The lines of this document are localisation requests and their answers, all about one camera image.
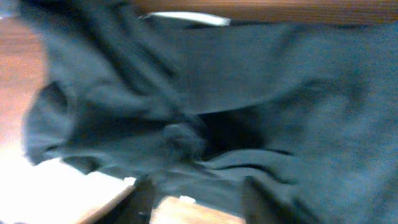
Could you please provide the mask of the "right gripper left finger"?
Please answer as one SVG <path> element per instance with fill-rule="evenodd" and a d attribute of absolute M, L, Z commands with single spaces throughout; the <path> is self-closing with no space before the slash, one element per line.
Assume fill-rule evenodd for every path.
<path fill-rule="evenodd" d="M 80 224 L 149 224 L 154 197 L 151 178 L 142 176 Z"/>

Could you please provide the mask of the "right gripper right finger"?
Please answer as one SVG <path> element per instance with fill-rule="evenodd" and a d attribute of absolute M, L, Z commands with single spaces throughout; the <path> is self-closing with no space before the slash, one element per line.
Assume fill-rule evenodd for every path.
<path fill-rule="evenodd" d="M 244 179 L 241 200 L 247 224 L 317 223 L 317 219 L 279 202 L 253 177 Z"/>

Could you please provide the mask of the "dark green Nike t-shirt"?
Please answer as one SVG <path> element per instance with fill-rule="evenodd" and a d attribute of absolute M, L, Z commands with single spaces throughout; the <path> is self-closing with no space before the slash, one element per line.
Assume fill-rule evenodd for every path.
<path fill-rule="evenodd" d="M 21 1 L 47 52 L 32 164 L 148 175 L 243 214 L 253 177 L 317 223 L 397 222 L 397 24 L 140 18 L 128 1 Z"/>

